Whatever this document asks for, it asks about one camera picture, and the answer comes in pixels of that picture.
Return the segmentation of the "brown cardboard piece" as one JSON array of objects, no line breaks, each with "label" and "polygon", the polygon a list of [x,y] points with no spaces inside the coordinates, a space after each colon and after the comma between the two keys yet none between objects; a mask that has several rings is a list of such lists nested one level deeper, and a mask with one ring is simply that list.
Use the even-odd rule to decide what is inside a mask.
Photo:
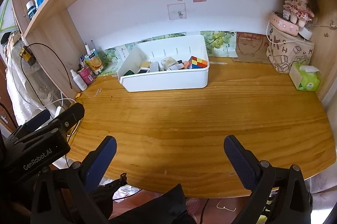
[{"label": "brown cardboard piece", "polygon": [[270,64],[266,55],[269,41],[265,35],[237,32],[235,62]]}]

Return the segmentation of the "green tissue pack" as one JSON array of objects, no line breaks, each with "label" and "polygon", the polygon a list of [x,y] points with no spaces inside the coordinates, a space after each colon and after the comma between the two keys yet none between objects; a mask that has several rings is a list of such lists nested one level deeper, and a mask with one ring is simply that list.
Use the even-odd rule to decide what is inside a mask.
[{"label": "green tissue pack", "polygon": [[312,65],[292,63],[289,77],[299,91],[316,91],[320,84],[320,70]]}]

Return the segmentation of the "green grape print box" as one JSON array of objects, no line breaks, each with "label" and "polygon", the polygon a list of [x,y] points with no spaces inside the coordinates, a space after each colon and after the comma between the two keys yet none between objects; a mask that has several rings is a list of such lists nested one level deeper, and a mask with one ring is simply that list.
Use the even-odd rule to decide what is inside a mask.
[{"label": "green grape print box", "polygon": [[100,75],[116,75],[136,46],[144,49],[145,52],[141,55],[150,60],[159,60],[161,57],[173,57],[176,55],[182,55],[185,59],[192,53],[202,56],[203,53],[200,52],[201,39],[205,40],[206,53],[209,57],[236,58],[238,56],[236,53],[236,32],[197,31],[171,33],[99,51],[98,55],[103,63],[103,71]]}]

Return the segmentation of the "clear plastic box white spots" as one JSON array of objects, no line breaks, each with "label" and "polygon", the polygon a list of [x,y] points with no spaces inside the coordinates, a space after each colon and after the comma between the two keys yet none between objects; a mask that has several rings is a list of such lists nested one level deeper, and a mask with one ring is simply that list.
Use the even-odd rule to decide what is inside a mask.
[{"label": "clear plastic box white spots", "polygon": [[162,65],[163,69],[166,71],[171,66],[176,65],[178,62],[173,57],[169,56],[169,57],[166,57],[166,58],[162,59],[160,63]]}]

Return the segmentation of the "multicolour puzzle cube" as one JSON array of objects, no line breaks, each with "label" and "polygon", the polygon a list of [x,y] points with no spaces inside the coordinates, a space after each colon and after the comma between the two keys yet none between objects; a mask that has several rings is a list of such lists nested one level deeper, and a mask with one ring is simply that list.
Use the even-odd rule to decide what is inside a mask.
[{"label": "multicolour puzzle cube", "polygon": [[190,59],[184,62],[184,69],[199,69],[206,68],[208,63],[206,60],[200,59],[195,56],[191,56]]}]

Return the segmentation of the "blue white bottle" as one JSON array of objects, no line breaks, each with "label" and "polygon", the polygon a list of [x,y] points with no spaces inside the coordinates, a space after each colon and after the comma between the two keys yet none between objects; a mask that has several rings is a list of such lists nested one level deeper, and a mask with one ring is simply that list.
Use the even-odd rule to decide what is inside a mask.
[{"label": "blue white bottle", "polygon": [[28,1],[26,3],[26,9],[27,9],[27,15],[28,15],[29,19],[32,20],[33,16],[37,12],[37,8],[35,6],[35,3],[32,0]]}]

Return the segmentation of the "white spray bottle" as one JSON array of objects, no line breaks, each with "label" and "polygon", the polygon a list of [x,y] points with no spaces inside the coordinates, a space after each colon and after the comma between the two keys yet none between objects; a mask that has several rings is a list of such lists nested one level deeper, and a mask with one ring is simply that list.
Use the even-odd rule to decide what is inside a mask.
[{"label": "white spray bottle", "polygon": [[75,70],[71,69],[70,70],[72,78],[76,85],[79,87],[81,91],[84,91],[87,89],[87,84],[84,82],[84,80],[81,78],[81,76],[75,72]]}]

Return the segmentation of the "round gold compact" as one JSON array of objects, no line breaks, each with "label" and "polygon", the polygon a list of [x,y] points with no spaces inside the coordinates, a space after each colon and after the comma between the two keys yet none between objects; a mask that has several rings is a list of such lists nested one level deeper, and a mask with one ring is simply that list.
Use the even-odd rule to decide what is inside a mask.
[{"label": "round gold compact", "polygon": [[150,68],[151,62],[150,61],[144,61],[140,64],[140,68]]}]

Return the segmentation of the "white instant camera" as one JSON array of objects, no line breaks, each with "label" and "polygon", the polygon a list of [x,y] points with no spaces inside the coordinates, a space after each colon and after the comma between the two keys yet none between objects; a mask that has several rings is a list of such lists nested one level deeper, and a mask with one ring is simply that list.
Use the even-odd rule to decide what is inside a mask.
[{"label": "white instant camera", "polygon": [[142,74],[142,73],[147,73],[149,72],[149,68],[147,67],[140,67],[140,69],[138,70],[137,74]]}]

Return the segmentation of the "letter print fabric bag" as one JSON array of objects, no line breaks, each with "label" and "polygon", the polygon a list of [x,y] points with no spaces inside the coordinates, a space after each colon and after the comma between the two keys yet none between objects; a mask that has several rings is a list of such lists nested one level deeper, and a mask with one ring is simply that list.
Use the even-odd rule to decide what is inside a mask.
[{"label": "letter print fabric bag", "polygon": [[293,63],[309,65],[315,47],[312,41],[290,36],[273,25],[269,26],[267,38],[266,56],[277,72],[289,73]]}]

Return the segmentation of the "pink case on bag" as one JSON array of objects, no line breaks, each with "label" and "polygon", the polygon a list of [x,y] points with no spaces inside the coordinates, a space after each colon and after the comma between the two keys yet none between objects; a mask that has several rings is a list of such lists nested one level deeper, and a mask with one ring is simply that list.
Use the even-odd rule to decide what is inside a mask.
[{"label": "pink case on bag", "polygon": [[270,23],[279,31],[289,34],[291,36],[297,36],[299,33],[299,26],[293,24],[283,18],[282,14],[273,12],[270,16]]}]

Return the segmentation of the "yellow toy on hook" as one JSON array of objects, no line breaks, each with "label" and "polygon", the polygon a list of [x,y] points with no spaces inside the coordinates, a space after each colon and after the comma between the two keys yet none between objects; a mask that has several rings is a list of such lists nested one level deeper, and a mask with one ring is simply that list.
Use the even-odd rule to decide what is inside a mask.
[{"label": "yellow toy on hook", "polygon": [[29,66],[33,66],[36,62],[35,56],[26,45],[22,46],[19,55],[28,63]]}]

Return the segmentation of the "pink tin can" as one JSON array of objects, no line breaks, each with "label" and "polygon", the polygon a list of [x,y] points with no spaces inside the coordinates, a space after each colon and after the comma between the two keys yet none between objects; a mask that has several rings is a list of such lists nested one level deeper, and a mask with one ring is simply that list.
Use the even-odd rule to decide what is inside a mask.
[{"label": "pink tin can", "polygon": [[95,75],[87,65],[84,67],[79,67],[77,73],[87,85],[90,85],[95,81]]}]

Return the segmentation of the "blue labelled floss box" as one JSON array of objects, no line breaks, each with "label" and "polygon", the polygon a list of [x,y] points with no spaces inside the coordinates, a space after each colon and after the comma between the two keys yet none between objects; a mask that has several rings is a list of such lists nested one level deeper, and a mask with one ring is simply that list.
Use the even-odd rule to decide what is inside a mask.
[{"label": "blue labelled floss box", "polygon": [[160,72],[160,71],[161,71],[160,64],[157,61],[150,63],[150,66],[149,66],[149,72],[150,73]]}]

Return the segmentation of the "white plastic storage bin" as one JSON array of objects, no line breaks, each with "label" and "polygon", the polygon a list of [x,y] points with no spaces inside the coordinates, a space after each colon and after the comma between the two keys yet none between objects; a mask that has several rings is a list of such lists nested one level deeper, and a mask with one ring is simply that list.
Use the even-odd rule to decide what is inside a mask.
[{"label": "white plastic storage bin", "polygon": [[135,45],[118,80],[128,92],[204,88],[209,67],[204,37],[179,36]]}]

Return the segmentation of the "green perfume bottle gold cap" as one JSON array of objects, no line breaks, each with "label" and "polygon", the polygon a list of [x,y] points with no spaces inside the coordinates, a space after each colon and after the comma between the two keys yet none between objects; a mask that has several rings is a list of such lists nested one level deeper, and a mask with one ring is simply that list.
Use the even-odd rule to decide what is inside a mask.
[{"label": "green perfume bottle gold cap", "polygon": [[124,76],[130,76],[130,75],[134,75],[135,73],[132,70],[128,70]]}]

